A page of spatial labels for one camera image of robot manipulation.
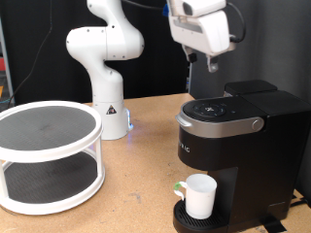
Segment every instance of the button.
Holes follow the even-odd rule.
[[[215,114],[219,109],[216,106],[202,106],[201,108],[201,112],[203,112],[206,115],[211,115],[211,114]]]
[[[263,120],[257,119],[253,122],[252,128],[254,131],[258,132],[263,128]]]
[[[225,114],[225,109],[224,108],[220,108],[219,111],[217,113],[215,113],[215,117],[219,117]]]
[[[198,107],[197,105],[194,106],[194,111],[195,111],[195,112],[199,112],[199,111],[200,111],[200,107]]]

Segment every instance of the wooden table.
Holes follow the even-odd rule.
[[[106,180],[84,204],[49,216],[24,216],[0,210],[0,232],[160,232],[176,233],[173,185],[191,169],[177,155],[175,115],[188,94],[125,100],[134,129],[116,141],[103,141]],[[297,206],[282,221],[291,233],[311,232],[311,210]],[[245,231],[264,233],[263,226]]]

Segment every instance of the coffee maker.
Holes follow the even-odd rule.
[[[209,218],[175,205],[179,233],[238,232],[288,215],[311,105],[264,81],[228,83],[225,96],[189,101],[176,116],[179,158],[218,184]]]

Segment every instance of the white mug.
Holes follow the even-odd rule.
[[[174,191],[184,201],[184,194],[178,190],[180,186],[187,190],[186,212],[188,215],[204,219],[212,214],[217,187],[212,177],[205,174],[193,174],[187,178],[185,183],[176,183]]]

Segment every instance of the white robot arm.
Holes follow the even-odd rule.
[[[126,19],[121,0],[87,0],[87,7],[108,26],[74,29],[67,36],[66,46],[70,55],[89,73],[92,107],[102,116],[104,125],[101,138],[115,140],[129,130],[127,109],[123,103],[123,79],[104,62],[140,56],[144,39]]]
[[[218,70],[219,54],[234,50],[230,42],[225,0],[167,0],[169,24],[173,39],[183,45],[190,60],[192,49],[206,54],[211,73]]]

